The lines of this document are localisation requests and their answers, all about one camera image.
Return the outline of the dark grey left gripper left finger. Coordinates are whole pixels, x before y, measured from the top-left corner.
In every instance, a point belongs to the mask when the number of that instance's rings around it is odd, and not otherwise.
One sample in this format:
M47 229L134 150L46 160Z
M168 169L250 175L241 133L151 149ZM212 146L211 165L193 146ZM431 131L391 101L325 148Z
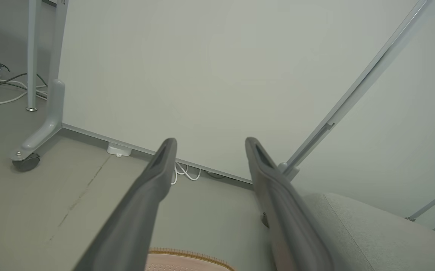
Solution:
M164 140L74 271L145 271L159 203L168 195L174 177L176 154L176 139Z

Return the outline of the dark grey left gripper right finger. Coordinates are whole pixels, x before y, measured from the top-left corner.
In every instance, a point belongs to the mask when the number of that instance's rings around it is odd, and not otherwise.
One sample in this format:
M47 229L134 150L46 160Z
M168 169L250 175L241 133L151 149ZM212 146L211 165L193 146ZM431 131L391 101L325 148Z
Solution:
M267 218L276 271L334 271L333 257L304 201L262 144L245 141L255 194Z

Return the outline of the black caster wheel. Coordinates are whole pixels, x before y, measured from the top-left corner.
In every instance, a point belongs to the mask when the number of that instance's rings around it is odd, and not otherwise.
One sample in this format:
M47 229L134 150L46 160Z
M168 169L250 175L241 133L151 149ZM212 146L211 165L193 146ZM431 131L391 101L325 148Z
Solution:
M32 153L27 158L21 161L12 161L14 168L18 172L28 172L33 170L40 163L41 157L38 153Z

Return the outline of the wide white partition panel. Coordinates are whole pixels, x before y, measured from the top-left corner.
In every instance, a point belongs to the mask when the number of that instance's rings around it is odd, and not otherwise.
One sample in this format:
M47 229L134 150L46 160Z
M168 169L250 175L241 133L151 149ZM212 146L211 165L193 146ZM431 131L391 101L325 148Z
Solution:
M63 126L250 181L292 163L427 0L59 0Z

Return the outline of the grey upholstered seat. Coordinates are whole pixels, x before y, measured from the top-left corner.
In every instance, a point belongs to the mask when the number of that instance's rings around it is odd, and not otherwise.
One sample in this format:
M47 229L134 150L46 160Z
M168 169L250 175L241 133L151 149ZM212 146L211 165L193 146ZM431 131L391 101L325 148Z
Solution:
M301 197L334 271L435 271L435 231L334 193Z

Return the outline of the pink cloth with tan trim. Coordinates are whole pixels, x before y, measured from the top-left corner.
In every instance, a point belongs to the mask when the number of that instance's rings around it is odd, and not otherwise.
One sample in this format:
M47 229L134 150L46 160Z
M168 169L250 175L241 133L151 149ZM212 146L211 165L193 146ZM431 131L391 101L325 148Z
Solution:
M236 271L229 263L207 254L171 248L150 248L145 271Z

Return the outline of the small white box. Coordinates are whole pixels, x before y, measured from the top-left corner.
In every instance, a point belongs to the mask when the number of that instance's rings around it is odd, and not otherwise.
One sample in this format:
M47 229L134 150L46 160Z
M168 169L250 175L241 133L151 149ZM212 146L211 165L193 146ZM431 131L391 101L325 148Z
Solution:
M132 150L133 150L132 148L121 146L119 144L112 143L112 142L109 142L107 146L107 152L117 157L128 157L131 155Z

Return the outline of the grey partition foot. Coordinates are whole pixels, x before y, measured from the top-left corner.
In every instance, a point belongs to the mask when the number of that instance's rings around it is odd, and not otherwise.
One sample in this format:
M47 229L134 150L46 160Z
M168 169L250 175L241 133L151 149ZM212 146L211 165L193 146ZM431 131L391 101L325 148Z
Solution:
M41 127L10 154L12 161L23 161L62 129L65 84L54 79L49 87L47 116Z

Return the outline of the grey metal table leg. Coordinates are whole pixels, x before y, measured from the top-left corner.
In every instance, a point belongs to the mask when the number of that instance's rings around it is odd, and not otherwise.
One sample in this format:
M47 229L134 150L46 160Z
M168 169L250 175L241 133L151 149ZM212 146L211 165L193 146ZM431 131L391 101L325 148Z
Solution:
M30 112L36 107L36 78L38 67L38 24L41 0L29 0L28 37L27 37L27 108Z

